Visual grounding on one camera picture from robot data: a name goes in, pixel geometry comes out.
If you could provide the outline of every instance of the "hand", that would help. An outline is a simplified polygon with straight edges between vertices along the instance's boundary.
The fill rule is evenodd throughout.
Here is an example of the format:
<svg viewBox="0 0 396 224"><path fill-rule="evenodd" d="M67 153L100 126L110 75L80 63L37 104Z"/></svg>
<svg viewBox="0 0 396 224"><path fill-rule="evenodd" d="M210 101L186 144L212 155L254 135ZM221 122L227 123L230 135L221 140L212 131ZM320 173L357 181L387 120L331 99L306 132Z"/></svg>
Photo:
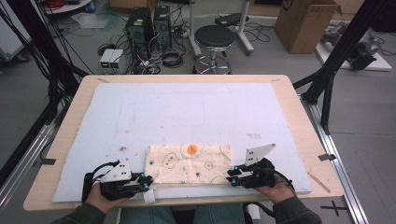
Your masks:
<svg viewBox="0 0 396 224"><path fill-rule="evenodd" d="M273 188L268 186L256 188L258 192L267 196L273 204L283 202L289 198L294 197L294 192L290 187L276 176L276 184Z"/></svg>
<svg viewBox="0 0 396 224"><path fill-rule="evenodd" d="M91 192L88 195L87 201L85 203L89 203L95 207L97 207L99 210L107 214L112 208L116 207L120 203L124 203L128 201L129 198L123 198L123 199L117 199L114 201L110 201L105 196L102 195L100 191L100 184L95 183L92 186Z"/></svg>

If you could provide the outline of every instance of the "cardboard box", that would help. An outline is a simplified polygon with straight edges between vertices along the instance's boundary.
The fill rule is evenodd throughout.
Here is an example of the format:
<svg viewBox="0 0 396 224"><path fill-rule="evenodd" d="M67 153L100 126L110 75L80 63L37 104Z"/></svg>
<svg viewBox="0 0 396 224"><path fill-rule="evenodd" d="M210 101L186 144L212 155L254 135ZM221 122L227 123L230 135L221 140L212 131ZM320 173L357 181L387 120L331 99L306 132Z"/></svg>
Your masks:
<svg viewBox="0 0 396 224"><path fill-rule="evenodd" d="M313 53L338 7L333 0L284 0L276 34L290 54Z"/></svg>
<svg viewBox="0 0 396 224"><path fill-rule="evenodd" d="M250 4L248 7L248 15L254 16L271 16L277 17L279 14L280 6L267 6L267 5L258 5L258 4Z"/></svg>
<svg viewBox="0 0 396 224"><path fill-rule="evenodd" d="M340 5L342 13L356 14L364 0L336 0Z"/></svg>
<svg viewBox="0 0 396 224"><path fill-rule="evenodd" d="M127 9L134 7L149 7L151 12L153 12L156 6L156 0L110 0L110 7L123 9L123 11L128 11Z"/></svg>

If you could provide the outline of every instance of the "white paper sheet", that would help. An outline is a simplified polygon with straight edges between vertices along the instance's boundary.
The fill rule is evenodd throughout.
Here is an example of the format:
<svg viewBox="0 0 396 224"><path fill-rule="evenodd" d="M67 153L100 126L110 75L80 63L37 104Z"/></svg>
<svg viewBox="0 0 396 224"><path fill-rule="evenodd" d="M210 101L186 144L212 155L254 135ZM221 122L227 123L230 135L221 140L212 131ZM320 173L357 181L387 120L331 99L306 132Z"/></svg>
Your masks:
<svg viewBox="0 0 396 224"><path fill-rule="evenodd" d="M312 190L271 84L105 83L80 125L53 201L79 201L83 176L103 163L128 160L133 172L143 172L150 145L191 143L231 145L234 164L245 162L247 148L276 143L267 159L297 192ZM155 197L252 193L212 185L156 188Z"/></svg>

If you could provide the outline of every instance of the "black jacket sleeve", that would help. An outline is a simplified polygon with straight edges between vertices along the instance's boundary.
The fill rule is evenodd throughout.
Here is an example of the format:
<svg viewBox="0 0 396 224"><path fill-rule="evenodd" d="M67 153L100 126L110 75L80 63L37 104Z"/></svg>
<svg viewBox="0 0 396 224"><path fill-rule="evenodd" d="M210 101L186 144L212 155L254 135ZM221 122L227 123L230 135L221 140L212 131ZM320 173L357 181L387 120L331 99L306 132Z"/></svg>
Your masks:
<svg viewBox="0 0 396 224"><path fill-rule="evenodd" d="M105 221L106 214L93 205L84 203L72 213L51 224L101 224Z"/></svg>
<svg viewBox="0 0 396 224"><path fill-rule="evenodd" d="M319 224L320 217L309 210L297 197L273 206L276 224Z"/></svg>

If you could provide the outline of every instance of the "orange circle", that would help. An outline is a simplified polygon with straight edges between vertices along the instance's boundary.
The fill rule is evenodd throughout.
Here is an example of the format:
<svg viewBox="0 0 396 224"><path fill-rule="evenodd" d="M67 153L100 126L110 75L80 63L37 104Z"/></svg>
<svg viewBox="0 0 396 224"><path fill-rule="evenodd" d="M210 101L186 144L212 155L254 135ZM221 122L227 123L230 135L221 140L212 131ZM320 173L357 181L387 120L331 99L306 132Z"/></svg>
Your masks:
<svg viewBox="0 0 396 224"><path fill-rule="evenodd" d="M189 147L187 147L187 153L189 153L190 155L195 154L198 151L198 147L196 145L189 145Z"/></svg>

